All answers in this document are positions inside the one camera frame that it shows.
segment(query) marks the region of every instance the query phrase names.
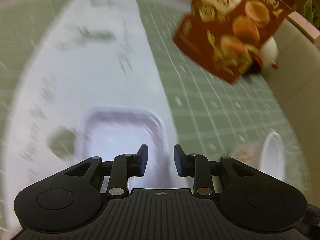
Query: snack bag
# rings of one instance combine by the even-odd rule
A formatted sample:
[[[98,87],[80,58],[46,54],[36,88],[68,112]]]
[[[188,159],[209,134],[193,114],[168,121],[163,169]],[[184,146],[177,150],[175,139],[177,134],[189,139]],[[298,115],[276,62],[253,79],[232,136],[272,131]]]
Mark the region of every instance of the snack bag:
[[[295,0],[192,0],[173,41],[192,60],[232,83],[296,9]]]

